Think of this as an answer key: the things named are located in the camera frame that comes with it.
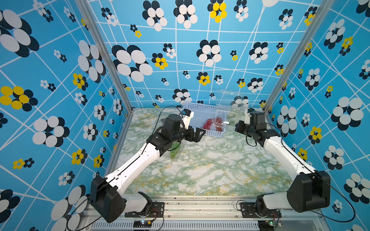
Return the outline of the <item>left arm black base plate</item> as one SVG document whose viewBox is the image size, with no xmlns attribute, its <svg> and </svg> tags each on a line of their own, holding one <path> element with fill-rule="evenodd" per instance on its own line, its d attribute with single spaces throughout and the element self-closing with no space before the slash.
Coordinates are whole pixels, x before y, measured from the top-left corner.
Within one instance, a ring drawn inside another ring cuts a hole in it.
<svg viewBox="0 0 370 231">
<path fill-rule="evenodd" d="M 165 203 L 152 202 L 150 208 L 145 207 L 142 212 L 125 213 L 126 218 L 162 218 L 164 215 Z"/>
</svg>

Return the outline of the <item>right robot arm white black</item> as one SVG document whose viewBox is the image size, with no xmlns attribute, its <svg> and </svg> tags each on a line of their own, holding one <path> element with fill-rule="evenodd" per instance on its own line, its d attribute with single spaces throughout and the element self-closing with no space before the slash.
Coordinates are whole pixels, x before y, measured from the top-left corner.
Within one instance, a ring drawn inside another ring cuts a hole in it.
<svg viewBox="0 0 370 231">
<path fill-rule="evenodd" d="M 269 151 L 292 179 L 292 184 L 286 192 L 257 197 L 255 211 L 259 216 L 267 216 L 278 209 L 293 209 L 301 213 L 330 205 L 330 176 L 307 164 L 286 146 L 274 129 L 268 129 L 266 123 L 255 125 L 239 121 L 235 131 L 253 138 L 257 144 Z"/>
</svg>

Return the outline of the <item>green grape bunch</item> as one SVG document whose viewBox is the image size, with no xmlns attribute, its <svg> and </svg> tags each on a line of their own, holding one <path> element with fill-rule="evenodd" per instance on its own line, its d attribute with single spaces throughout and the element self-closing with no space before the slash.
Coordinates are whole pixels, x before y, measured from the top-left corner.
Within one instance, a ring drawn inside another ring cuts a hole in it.
<svg viewBox="0 0 370 231">
<path fill-rule="evenodd" d="M 175 159 L 176 158 L 176 155 L 178 154 L 178 152 L 179 152 L 179 147 L 180 147 L 180 145 L 181 145 L 181 142 L 179 141 L 179 142 L 174 142 L 173 144 L 172 144 L 172 147 L 171 147 L 171 149 L 169 150 L 169 152 L 170 152 L 170 158 L 171 159 Z"/>
</svg>

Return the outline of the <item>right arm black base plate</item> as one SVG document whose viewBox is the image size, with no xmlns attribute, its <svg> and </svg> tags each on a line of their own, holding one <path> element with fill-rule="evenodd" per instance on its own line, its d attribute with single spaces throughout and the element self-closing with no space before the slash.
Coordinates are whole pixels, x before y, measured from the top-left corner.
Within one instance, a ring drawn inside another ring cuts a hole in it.
<svg viewBox="0 0 370 231">
<path fill-rule="evenodd" d="M 256 212 L 255 203 L 238 201 L 236 204 L 236 208 L 241 213 L 243 218 L 267 218 L 267 219 L 282 218 L 282 214 L 278 210 L 269 210 L 267 213 L 259 215 Z"/>
</svg>

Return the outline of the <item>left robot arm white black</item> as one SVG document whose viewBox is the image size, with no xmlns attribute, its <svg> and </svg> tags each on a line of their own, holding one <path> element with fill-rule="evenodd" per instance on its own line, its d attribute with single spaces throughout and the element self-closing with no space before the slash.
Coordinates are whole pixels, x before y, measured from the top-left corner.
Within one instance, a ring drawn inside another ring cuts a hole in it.
<svg viewBox="0 0 370 231">
<path fill-rule="evenodd" d="M 141 216 L 150 213 L 150 197 L 143 192 L 126 194 L 126 190 L 145 168 L 171 150 L 173 143 L 201 140 L 205 130 L 190 126 L 193 116 L 194 112 L 188 109 L 180 115 L 170 114 L 131 159 L 104 178 L 96 176 L 92 180 L 89 202 L 107 223 L 122 213 L 135 212 Z"/>
</svg>

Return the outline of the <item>white perforated plastic basket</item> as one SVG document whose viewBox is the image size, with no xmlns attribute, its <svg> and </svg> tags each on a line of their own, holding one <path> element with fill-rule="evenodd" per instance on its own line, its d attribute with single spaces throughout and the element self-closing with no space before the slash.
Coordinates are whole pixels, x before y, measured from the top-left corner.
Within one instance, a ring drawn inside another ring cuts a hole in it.
<svg viewBox="0 0 370 231">
<path fill-rule="evenodd" d="M 184 109 L 189 109 L 194 112 L 194 116 L 190 122 L 190 126 L 192 126 L 193 128 L 202 129 L 204 123 L 207 121 L 207 119 L 210 118 L 214 122 L 214 119 L 216 117 L 220 117 L 223 122 L 226 122 L 226 112 L 218 110 L 216 106 L 187 102 L 184 104 L 183 107 Z M 219 132 L 216 130 L 214 125 L 212 125 L 210 130 L 206 130 L 206 135 L 213 137 L 222 137 L 226 130 L 225 127 L 223 128 L 223 132 Z"/>
</svg>

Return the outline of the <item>clear clamshell container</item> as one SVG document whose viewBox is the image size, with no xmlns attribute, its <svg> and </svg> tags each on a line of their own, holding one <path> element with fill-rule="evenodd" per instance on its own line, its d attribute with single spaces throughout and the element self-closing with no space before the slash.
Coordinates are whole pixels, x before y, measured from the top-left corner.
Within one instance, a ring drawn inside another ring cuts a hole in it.
<svg viewBox="0 0 370 231">
<path fill-rule="evenodd" d="M 222 99 L 216 105 L 218 110 L 226 112 L 226 122 L 223 125 L 226 129 L 234 129 L 241 120 L 245 120 L 245 111 L 249 108 L 249 97 L 246 93 L 236 91 L 221 91 Z"/>
<path fill-rule="evenodd" d="M 182 142 L 176 141 L 172 144 L 171 148 L 163 154 L 163 157 L 175 160 L 182 151 Z"/>
</svg>

